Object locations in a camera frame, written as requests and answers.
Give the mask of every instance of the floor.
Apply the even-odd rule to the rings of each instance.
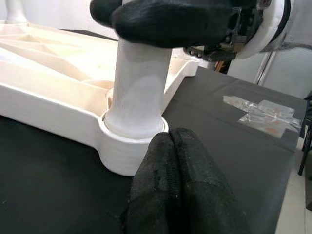
[[[312,234],[312,212],[305,209],[305,178],[297,174],[302,158],[303,139],[299,139],[296,164],[291,176],[282,206],[275,234]]]

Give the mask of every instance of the white cylindrical post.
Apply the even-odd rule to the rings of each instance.
[[[171,52],[119,39],[113,106],[104,120],[110,131],[133,139],[163,131],[161,106]]]
[[[17,24],[27,23],[22,0],[6,0],[7,18],[5,23]]]

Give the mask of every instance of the black tablecloth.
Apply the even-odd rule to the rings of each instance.
[[[199,68],[164,113],[170,127],[192,129],[226,175],[254,234],[274,234],[298,133],[281,139],[237,122],[245,113],[223,95],[294,108],[305,102]],[[0,117],[0,232],[118,234],[131,178],[109,172],[85,145]]]

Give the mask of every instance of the white plastic base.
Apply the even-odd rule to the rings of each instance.
[[[97,149],[115,173],[136,173],[151,138],[117,136],[103,122],[114,101],[117,42],[33,24],[0,24],[0,47],[0,115]],[[161,112],[198,64],[194,58],[171,58]]]

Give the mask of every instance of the black fabric glove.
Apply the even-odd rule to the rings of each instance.
[[[152,140],[133,179],[125,234],[249,234],[225,176],[187,129]]]
[[[130,42],[163,48],[205,45],[226,38],[233,7],[255,6],[257,0],[93,0],[98,23],[113,27]]]

